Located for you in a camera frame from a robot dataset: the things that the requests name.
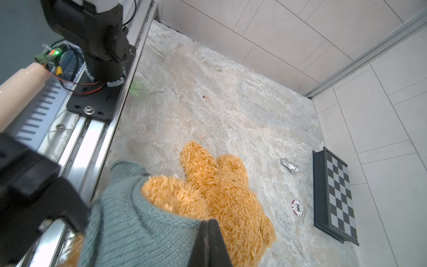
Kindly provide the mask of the left green circuit board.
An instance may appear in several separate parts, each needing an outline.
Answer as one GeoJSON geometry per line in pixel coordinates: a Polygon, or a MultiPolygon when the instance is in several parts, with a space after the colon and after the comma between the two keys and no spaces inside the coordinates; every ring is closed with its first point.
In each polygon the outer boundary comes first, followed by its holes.
{"type": "Polygon", "coordinates": [[[47,44],[43,44],[42,47],[46,50],[44,53],[36,55],[34,60],[40,64],[53,62],[59,64],[59,61],[63,54],[69,50],[66,44],[60,44],[59,46],[52,47],[47,44]]]}

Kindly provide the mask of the aluminium mounting rail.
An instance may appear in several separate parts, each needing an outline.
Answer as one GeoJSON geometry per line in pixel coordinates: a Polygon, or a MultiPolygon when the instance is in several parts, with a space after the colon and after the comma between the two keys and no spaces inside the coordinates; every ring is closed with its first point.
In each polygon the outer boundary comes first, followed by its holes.
{"type": "MultiPolygon", "coordinates": [[[[129,40],[136,48],[135,57],[111,122],[70,113],[63,101],[38,147],[39,153],[60,165],[61,175],[71,182],[87,204],[96,192],[151,23],[158,16],[159,3],[139,1],[129,32],[129,40]]],[[[42,230],[43,235],[19,261],[19,267],[54,267],[68,247],[70,228],[62,220],[43,225],[42,230]]]]}

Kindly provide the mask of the small metal nut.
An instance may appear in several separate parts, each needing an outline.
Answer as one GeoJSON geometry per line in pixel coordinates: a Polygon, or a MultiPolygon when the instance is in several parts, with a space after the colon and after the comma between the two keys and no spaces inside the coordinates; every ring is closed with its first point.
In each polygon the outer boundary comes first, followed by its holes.
{"type": "Polygon", "coordinates": [[[304,207],[302,206],[302,203],[294,199],[291,203],[292,211],[296,216],[302,216],[304,213],[304,207]]]}

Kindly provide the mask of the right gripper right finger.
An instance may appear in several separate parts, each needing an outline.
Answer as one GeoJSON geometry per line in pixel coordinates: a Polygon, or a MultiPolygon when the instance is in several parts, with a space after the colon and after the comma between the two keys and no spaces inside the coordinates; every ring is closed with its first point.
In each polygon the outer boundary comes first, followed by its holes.
{"type": "Polygon", "coordinates": [[[232,267],[217,220],[201,222],[188,267],[232,267]]]}

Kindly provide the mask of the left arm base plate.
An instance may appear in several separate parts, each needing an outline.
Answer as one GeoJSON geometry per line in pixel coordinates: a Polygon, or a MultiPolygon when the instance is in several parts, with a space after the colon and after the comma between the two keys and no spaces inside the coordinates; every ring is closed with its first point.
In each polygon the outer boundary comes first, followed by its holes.
{"type": "Polygon", "coordinates": [[[84,72],[75,87],[66,107],[68,111],[91,117],[103,122],[110,122],[116,110],[120,93],[130,74],[130,67],[135,59],[136,48],[130,46],[127,60],[123,61],[123,75],[115,82],[100,82],[84,67],[84,72]]]}

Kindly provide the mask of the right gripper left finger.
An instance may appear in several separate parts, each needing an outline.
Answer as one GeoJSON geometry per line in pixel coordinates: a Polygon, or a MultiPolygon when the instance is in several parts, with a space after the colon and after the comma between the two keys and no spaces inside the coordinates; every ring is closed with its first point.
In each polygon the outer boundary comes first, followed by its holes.
{"type": "Polygon", "coordinates": [[[60,166],[1,134],[1,265],[17,264],[46,231],[63,220],[83,234],[89,209],[60,166]]]}

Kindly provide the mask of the tan teddy bear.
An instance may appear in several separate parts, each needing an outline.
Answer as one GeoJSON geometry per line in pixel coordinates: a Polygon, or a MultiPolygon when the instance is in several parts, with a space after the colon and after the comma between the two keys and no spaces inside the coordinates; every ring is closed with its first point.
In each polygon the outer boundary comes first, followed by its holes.
{"type": "MultiPolygon", "coordinates": [[[[151,176],[141,194],[155,207],[202,221],[215,219],[233,267],[256,267],[276,240],[275,229],[249,188],[247,170],[233,155],[213,157],[190,141],[180,155],[185,178],[151,176]]],[[[85,233],[75,236],[62,262],[79,267],[85,233]]]]}

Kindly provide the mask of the grey-green teddy sweater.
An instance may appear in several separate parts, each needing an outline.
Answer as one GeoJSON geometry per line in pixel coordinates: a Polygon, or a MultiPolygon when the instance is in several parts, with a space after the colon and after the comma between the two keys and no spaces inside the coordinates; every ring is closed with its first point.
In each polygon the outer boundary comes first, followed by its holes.
{"type": "Polygon", "coordinates": [[[118,161],[91,208],[80,267],[186,267],[200,220],[163,211],[141,194],[146,169],[118,161]]]}

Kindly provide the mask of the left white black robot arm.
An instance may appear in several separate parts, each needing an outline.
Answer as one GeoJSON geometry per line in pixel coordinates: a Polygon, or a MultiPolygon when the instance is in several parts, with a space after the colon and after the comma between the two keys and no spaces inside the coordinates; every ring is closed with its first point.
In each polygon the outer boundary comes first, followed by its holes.
{"type": "Polygon", "coordinates": [[[42,1],[50,28],[84,55],[89,74],[100,82],[123,77],[130,44],[118,1],[42,1]]]}

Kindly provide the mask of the folded black white chessboard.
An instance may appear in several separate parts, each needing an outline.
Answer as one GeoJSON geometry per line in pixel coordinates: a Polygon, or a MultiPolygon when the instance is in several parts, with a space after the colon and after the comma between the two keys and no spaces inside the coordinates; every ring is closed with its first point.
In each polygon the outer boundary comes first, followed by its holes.
{"type": "Polygon", "coordinates": [[[327,148],[312,152],[314,227],[359,245],[348,165],[327,148]]]}

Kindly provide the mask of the small metal bolt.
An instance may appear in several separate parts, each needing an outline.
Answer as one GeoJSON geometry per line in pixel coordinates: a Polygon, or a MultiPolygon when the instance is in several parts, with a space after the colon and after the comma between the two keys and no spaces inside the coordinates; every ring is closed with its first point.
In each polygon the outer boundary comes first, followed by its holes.
{"type": "Polygon", "coordinates": [[[289,161],[287,158],[281,159],[280,163],[282,166],[286,167],[291,174],[298,172],[300,169],[299,165],[289,161]]]}

